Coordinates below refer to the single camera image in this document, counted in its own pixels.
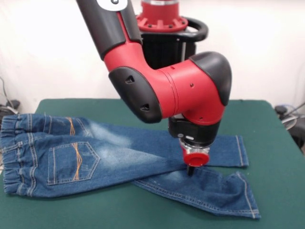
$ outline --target cable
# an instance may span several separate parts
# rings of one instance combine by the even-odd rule
[[[289,125],[288,127],[286,127],[286,130],[290,130],[291,128],[293,128],[295,126],[295,124],[297,123],[297,119],[293,120],[294,123],[292,123],[291,125]]]
[[[2,79],[1,76],[0,76],[0,80],[2,81],[2,88],[3,88],[3,93],[4,93],[5,98],[6,98],[6,100],[8,101],[8,103],[10,104],[10,106],[11,106],[12,108],[14,108],[13,103],[8,99],[8,96],[6,95],[4,80]]]
[[[295,119],[299,119],[299,118],[305,118],[305,115],[293,116],[293,117],[284,119],[284,120],[282,121],[282,124],[287,123],[287,122],[290,122],[290,121],[295,120]]]
[[[14,108],[11,108],[10,106],[0,106],[0,110],[4,109],[4,110],[9,110],[11,112],[13,112],[15,115],[17,115],[19,112],[16,111]]]
[[[298,109],[300,109],[302,106],[305,106],[305,102],[302,103],[301,105],[299,105],[297,108],[295,108],[294,110],[288,112],[287,114],[284,115],[283,118],[286,118],[287,116],[289,116],[290,114],[292,114],[293,112],[297,111]]]
[[[294,107],[294,106],[292,106],[292,105],[290,105],[290,104],[281,104],[281,105],[279,105],[279,106],[290,107],[290,108],[292,108],[293,110],[295,110],[295,107]]]

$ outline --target green table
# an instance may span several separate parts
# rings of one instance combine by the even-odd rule
[[[44,100],[37,113],[83,116],[117,125],[147,125],[121,100]],[[305,159],[264,101],[231,101],[220,134],[242,135],[250,166],[240,169],[251,184],[260,220],[216,217],[131,184],[57,199],[7,196],[0,191],[0,228],[6,229],[300,229],[305,227]],[[235,168],[216,168],[229,174]],[[0,188],[3,190],[2,177]]]

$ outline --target faded denim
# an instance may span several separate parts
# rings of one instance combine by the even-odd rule
[[[132,182],[215,215],[261,217],[243,174],[208,168],[247,167],[240,136],[218,136],[209,164],[192,177],[167,131],[20,114],[3,119],[0,142],[7,194],[52,198]]]

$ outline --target jeans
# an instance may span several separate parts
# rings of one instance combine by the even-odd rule
[[[7,194],[52,198],[132,182],[218,216],[261,217],[242,173],[210,168],[249,165],[240,136],[218,136],[192,177],[167,131],[20,114],[4,117],[0,142]]]

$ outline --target black cable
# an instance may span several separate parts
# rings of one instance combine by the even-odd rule
[[[9,102],[10,106],[12,108],[14,108],[12,102],[8,99],[8,96],[6,95],[4,80],[3,80],[3,78],[1,76],[0,76],[0,80],[2,81],[2,89],[3,89],[3,93],[4,93],[5,98]]]
[[[301,105],[299,105],[296,109],[288,112],[287,114],[284,115],[283,119],[286,118],[287,116],[289,116],[290,114],[292,114],[293,112],[297,111],[298,109],[300,109],[302,106],[305,106],[305,102],[302,103]]]

